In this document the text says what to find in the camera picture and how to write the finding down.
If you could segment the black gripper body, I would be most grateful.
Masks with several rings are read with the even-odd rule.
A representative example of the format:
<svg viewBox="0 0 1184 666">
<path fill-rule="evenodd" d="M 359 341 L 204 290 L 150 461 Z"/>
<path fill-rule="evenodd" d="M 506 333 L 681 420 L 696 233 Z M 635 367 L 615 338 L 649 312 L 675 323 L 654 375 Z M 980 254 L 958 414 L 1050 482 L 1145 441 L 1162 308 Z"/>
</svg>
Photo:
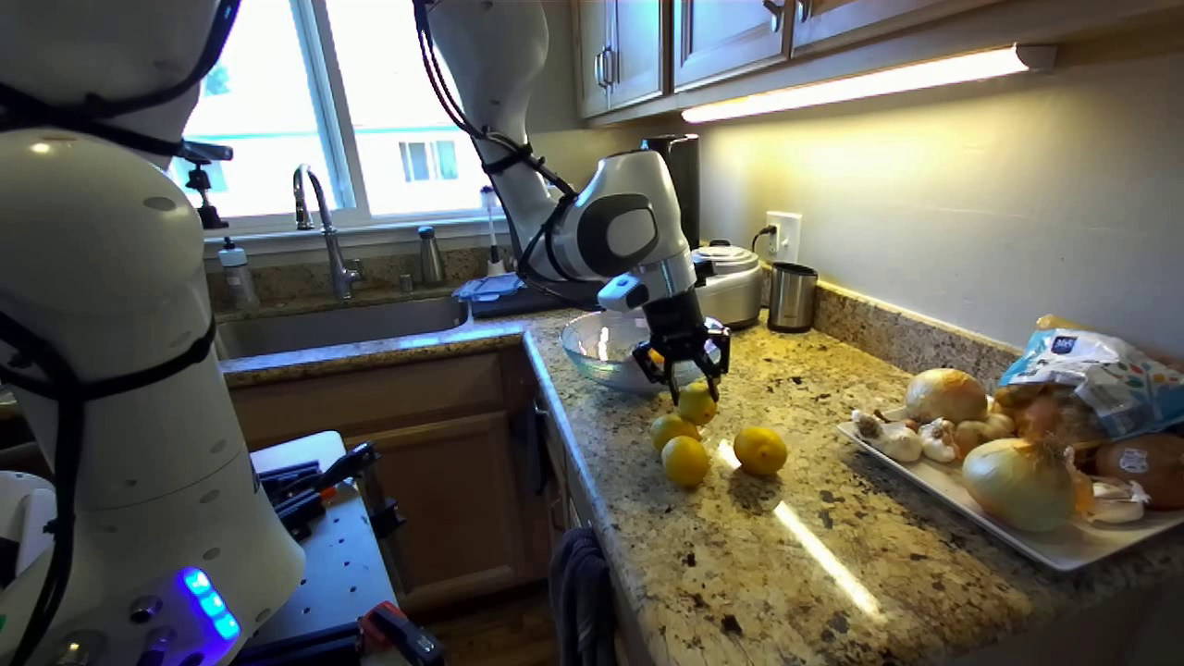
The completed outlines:
<svg viewBox="0 0 1184 666">
<path fill-rule="evenodd" d="M 696 293 L 651 301 L 646 319 L 651 341 L 637 350 L 662 350 L 672 367 L 694 362 L 702 375 L 712 350 L 729 350 L 729 330 L 701 312 Z"/>
</svg>

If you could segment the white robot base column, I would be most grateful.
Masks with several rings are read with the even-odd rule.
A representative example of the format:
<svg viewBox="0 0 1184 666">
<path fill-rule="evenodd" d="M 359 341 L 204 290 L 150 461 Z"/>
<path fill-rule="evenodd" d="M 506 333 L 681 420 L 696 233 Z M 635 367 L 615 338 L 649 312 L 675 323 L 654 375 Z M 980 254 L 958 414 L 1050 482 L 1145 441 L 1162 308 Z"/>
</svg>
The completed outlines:
<svg viewBox="0 0 1184 666">
<path fill-rule="evenodd" d="M 240 0 L 0 0 L 4 385 L 49 484 L 4 666 L 229 666 L 298 590 L 219 367 L 204 222 L 167 165 Z"/>
</svg>

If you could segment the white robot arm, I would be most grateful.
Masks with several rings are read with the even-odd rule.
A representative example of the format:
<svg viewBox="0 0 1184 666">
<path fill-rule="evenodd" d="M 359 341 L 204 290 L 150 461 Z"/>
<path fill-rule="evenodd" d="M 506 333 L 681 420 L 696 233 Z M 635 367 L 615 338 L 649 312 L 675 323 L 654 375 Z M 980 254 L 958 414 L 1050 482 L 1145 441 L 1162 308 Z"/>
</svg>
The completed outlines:
<svg viewBox="0 0 1184 666">
<path fill-rule="evenodd" d="M 574 180 L 536 143 L 548 0 L 413 3 L 422 69 L 511 222 L 520 276 L 567 304 L 642 313 L 649 338 L 625 357 L 672 393 L 685 367 L 717 393 L 729 330 L 701 308 L 712 261 L 685 238 L 665 159 L 651 149 L 604 151 Z"/>
</svg>

